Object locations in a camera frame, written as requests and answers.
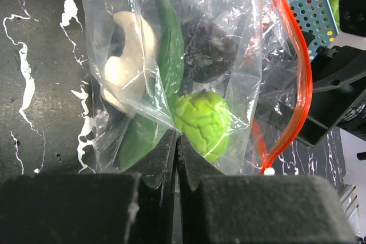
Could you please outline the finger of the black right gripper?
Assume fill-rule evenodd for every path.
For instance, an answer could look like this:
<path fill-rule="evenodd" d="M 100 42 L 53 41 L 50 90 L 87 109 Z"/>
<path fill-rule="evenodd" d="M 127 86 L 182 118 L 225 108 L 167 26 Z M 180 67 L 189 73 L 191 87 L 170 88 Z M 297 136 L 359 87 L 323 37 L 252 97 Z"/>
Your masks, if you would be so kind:
<path fill-rule="evenodd" d="M 313 95 L 309 114 L 297 140 L 316 146 L 337 124 L 346 108 L 345 95 L 365 97 L 365 37 L 340 33 L 320 46 L 311 62 Z"/>

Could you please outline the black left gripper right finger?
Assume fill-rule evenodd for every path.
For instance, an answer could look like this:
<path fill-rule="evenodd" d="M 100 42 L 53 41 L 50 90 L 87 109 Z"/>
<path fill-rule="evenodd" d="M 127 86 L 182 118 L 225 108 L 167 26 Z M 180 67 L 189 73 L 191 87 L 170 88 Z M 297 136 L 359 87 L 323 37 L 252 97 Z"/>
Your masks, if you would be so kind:
<path fill-rule="evenodd" d="M 334 188 L 317 176 L 224 175 L 177 141 L 184 243 L 355 243 Z"/>

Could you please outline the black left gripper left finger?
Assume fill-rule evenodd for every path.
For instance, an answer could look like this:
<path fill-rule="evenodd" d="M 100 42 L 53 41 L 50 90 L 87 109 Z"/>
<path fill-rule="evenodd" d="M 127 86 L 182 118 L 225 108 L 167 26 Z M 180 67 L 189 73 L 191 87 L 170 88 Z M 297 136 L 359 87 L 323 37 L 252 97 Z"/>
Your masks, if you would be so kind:
<path fill-rule="evenodd" d="M 170 243 L 177 136 L 123 173 L 18 176 L 1 186 L 2 243 Z"/>

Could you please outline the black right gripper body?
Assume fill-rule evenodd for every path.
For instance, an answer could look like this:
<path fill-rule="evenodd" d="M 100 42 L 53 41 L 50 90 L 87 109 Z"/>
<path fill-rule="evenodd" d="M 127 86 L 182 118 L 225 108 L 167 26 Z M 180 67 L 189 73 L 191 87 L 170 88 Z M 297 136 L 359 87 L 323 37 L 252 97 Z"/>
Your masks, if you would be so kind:
<path fill-rule="evenodd" d="M 343 116 L 337 126 L 356 137 L 365 140 L 365 97 L 345 95 L 342 101 Z"/>

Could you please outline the green fake lime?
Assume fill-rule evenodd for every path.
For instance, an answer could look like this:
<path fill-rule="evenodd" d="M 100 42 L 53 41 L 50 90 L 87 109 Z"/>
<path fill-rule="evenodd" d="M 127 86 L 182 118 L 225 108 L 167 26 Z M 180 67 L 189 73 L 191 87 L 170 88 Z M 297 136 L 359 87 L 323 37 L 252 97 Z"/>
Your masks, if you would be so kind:
<path fill-rule="evenodd" d="M 333 13 L 333 17 L 336 22 L 336 26 L 339 29 L 340 28 L 339 0 L 328 0 L 328 1 L 331 6 L 331 9 L 332 9 L 332 13 Z"/>
<path fill-rule="evenodd" d="M 219 94 L 202 90 L 182 96 L 176 103 L 173 121 L 208 162 L 213 163 L 226 152 L 232 116 Z"/>

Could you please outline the green fake cucumber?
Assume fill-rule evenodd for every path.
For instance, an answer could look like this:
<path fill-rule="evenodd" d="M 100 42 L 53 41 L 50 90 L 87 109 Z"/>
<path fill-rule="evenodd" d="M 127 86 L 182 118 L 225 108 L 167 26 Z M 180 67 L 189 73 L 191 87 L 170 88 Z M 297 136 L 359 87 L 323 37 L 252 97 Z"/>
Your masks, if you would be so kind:
<path fill-rule="evenodd" d="M 159 82 L 155 84 L 153 103 L 172 116 L 184 74 L 184 38 L 178 15 L 170 0 L 154 0 L 161 24 L 157 64 Z M 167 126 L 136 115 L 118 150 L 120 169 L 127 170 L 153 150 L 168 130 Z"/>

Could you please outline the clear bag with green food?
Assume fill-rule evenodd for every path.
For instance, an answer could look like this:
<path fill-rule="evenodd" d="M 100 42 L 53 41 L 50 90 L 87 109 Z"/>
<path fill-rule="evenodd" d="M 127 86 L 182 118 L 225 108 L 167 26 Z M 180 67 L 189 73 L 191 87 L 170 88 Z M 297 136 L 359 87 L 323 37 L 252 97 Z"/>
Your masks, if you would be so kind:
<path fill-rule="evenodd" d="M 304 126 L 313 87 L 307 43 L 291 13 L 291 1 L 170 0 L 184 38 L 184 74 L 176 103 L 188 94 L 213 91 L 231 112 L 227 150 L 213 163 L 207 161 L 224 174 L 273 175 L 274 160 Z M 94 156 L 86 167 L 97 173 L 122 171 L 118 150 L 136 115 L 167 126 L 177 138 L 187 138 L 174 125 L 176 104 L 169 117 L 167 110 L 153 103 L 160 77 L 161 24 L 154 0 L 82 0 L 82 4 L 93 108 Z M 157 38 L 154 68 L 144 69 L 144 95 L 139 101 L 125 101 L 136 112 L 133 118 L 101 95 L 105 63 L 120 56 L 125 44 L 124 31 L 113 21 L 120 11 L 141 15 Z"/>

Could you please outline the white fake garlic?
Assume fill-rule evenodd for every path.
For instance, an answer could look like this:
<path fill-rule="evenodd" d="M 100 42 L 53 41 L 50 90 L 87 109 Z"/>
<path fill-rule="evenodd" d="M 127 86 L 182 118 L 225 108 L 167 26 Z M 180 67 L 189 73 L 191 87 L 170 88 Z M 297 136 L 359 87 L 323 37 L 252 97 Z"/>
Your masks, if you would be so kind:
<path fill-rule="evenodd" d="M 113 21 L 125 35 L 120 56 L 111 56 L 104 66 L 106 84 L 101 88 L 103 99 L 126 116 L 136 114 L 127 99 L 139 101 L 145 93 L 144 69 L 154 68 L 157 55 L 157 38 L 151 25 L 139 14 L 120 11 Z"/>

